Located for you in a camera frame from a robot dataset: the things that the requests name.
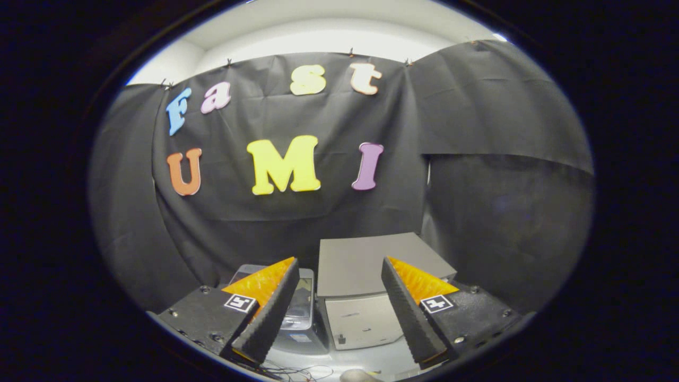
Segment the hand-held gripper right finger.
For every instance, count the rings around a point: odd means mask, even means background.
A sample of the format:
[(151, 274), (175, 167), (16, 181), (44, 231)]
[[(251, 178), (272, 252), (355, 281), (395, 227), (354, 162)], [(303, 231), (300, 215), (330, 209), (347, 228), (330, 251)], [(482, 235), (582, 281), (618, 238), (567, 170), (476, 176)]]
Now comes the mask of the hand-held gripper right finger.
[(381, 281), (422, 369), (477, 357), (523, 326), (523, 315), (477, 285), (444, 281), (386, 256)]

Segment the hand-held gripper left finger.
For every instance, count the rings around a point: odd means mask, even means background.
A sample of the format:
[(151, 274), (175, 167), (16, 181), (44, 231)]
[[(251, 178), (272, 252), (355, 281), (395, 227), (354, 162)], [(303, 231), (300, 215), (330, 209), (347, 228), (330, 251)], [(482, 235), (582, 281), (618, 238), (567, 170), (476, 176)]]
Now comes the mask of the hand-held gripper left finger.
[(295, 257), (233, 283), (201, 284), (150, 316), (168, 332), (228, 362), (264, 363), (298, 287)]

